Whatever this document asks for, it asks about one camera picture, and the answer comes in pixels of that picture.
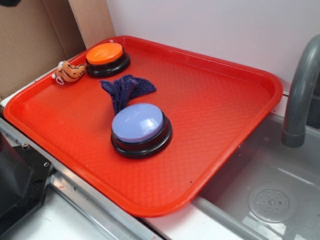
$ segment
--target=tray rim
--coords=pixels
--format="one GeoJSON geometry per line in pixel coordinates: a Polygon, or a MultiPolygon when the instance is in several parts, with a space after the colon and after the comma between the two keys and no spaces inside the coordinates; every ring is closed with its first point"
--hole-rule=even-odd
{"type": "MultiPolygon", "coordinates": [[[[211,56],[206,56],[206,55],[199,54],[199,53],[194,53],[191,51],[179,49],[179,48],[172,47],[172,46],[167,46],[167,45],[164,45],[161,43],[157,43],[157,42],[153,42],[153,41],[149,41],[149,40],[145,40],[145,39],[141,39],[141,38],[137,38],[137,37],[133,37],[133,36],[127,36],[127,35],[116,36],[116,37],[112,37],[112,38],[108,38],[106,40],[103,40],[103,41],[97,43],[96,45],[99,45],[99,44],[105,43],[105,42],[109,42],[109,41],[119,40],[119,39],[120,40],[121,39],[122,40],[131,39],[134,41],[142,41],[142,42],[145,42],[145,43],[148,43],[151,45],[155,45],[159,48],[165,47],[167,50],[171,51],[173,54],[175,53],[175,54],[181,54],[182,56],[197,57],[202,60],[214,62],[224,68],[231,67],[231,68],[234,68],[236,71],[245,71],[248,74],[260,75],[262,78],[268,79],[269,80],[268,84],[273,87],[272,93],[268,90],[268,92],[270,94],[270,99],[269,99],[268,103],[266,105],[264,105],[264,107],[258,112],[258,114],[255,115],[255,117],[251,120],[250,124],[248,124],[241,132],[239,132],[237,137],[230,143],[230,145],[232,147],[229,147],[228,151],[224,150],[217,157],[217,159],[220,159],[220,160],[222,159],[222,161],[219,164],[219,167],[217,167],[217,166],[212,167],[212,168],[208,167],[206,169],[206,171],[204,172],[204,174],[202,174],[196,180],[197,182],[198,181],[202,182],[202,184],[198,185],[198,187],[193,187],[193,188],[191,187],[181,197],[177,198],[175,201],[172,201],[169,204],[157,206],[157,207],[142,207],[142,206],[136,205],[136,204],[128,201],[126,198],[109,197],[105,193],[102,192],[107,198],[110,198],[111,200],[115,201],[115,203],[118,204],[121,208],[123,208],[124,210],[126,210],[127,212],[129,212],[135,216],[139,216],[139,217],[163,216],[165,214],[168,214],[168,213],[171,213],[175,210],[178,210],[182,206],[190,203],[196,197],[196,195],[200,191],[200,189],[206,184],[206,182],[208,182],[210,180],[210,178],[219,170],[219,168],[223,165],[223,163],[228,160],[229,156],[237,149],[237,147],[239,145],[238,143],[245,141],[245,139],[256,129],[256,127],[262,122],[262,120],[269,114],[269,112],[272,110],[272,108],[281,100],[281,97],[283,95],[283,86],[282,86],[280,80],[275,75],[273,75],[269,72],[266,72],[264,70],[260,70],[260,69],[253,68],[250,66],[245,66],[242,64],[218,59],[218,58],[211,57],[211,56]]],[[[85,50],[84,52],[80,53],[79,55],[73,57],[71,59],[71,61],[73,61],[73,62],[77,61],[81,57],[82,54],[88,52],[91,48],[89,48],[89,49],[85,50]]],[[[24,96],[25,92],[29,91],[30,88],[33,88],[33,90],[35,90],[37,88],[43,89],[43,84],[51,85],[50,81],[47,81],[47,83],[46,83],[46,78],[51,76],[53,72],[54,72],[54,70],[50,71],[49,73],[47,73],[45,76],[43,76],[41,79],[39,79],[35,83],[31,84],[30,86],[26,87],[22,91],[18,92],[14,97],[11,98],[11,100],[5,106],[4,111],[3,111],[4,117],[9,122],[11,122],[13,125],[15,125],[18,129],[20,129],[22,132],[26,131],[24,129],[25,124],[23,123],[23,120],[16,119],[14,114],[12,114],[12,105],[14,104],[15,101],[19,101],[20,98],[22,98],[22,99],[25,98],[26,97],[26,96],[24,96]]],[[[263,86],[263,84],[265,84],[265,82],[257,82],[257,84],[263,86]]],[[[32,129],[27,129],[26,132],[27,132],[26,135],[28,137],[30,137],[32,140],[34,138],[39,138],[39,137],[43,138],[43,137],[39,136],[36,132],[34,132],[32,129]]],[[[43,143],[43,141],[46,142],[44,138],[43,138],[43,140],[38,140],[35,142],[36,143],[37,142],[43,143]]],[[[46,147],[46,144],[40,144],[40,146],[42,148],[44,148],[45,150],[47,150],[48,146],[46,147]]],[[[77,167],[75,167],[74,169],[71,169],[71,170],[77,174],[77,167]]],[[[112,188],[109,188],[108,190],[110,192],[116,192],[112,188]]]]}

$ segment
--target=small stuffed toy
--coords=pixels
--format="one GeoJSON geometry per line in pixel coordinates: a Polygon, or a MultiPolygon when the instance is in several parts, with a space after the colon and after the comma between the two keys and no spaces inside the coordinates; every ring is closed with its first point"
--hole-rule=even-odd
{"type": "Polygon", "coordinates": [[[70,65],[67,61],[61,61],[52,75],[58,84],[65,84],[64,81],[74,83],[78,81],[85,73],[86,66],[80,64],[78,66],[70,65]]]}

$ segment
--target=white wall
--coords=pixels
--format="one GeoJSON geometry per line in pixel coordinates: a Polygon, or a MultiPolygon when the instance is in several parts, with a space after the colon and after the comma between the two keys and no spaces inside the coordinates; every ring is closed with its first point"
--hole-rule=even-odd
{"type": "Polygon", "coordinates": [[[290,89],[320,0],[106,0],[117,36],[130,35],[268,71],[290,89]]]}

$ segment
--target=sink basin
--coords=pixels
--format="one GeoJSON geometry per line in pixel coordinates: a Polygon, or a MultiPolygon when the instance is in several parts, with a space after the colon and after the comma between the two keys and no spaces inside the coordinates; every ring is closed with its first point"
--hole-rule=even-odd
{"type": "Polygon", "coordinates": [[[320,131],[281,143],[283,118],[270,114],[199,196],[270,240],[320,239],[320,131]]]}

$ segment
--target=button top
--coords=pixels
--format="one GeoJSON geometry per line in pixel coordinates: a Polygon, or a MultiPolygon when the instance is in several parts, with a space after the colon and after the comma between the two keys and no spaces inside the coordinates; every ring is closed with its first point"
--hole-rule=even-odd
{"type": "Polygon", "coordinates": [[[112,131],[125,143],[140,143],[154,137],[163,127],[162,111],[149,103],[138,103],[121,110],[113,119],[112,131]]]}
{"type": "Polygon", "coordinates": [[[123,47],[116,42],[107,42],[95,46],[86,54],[86,60],[93,65],[111,63],[121,57],[123,47]]]}

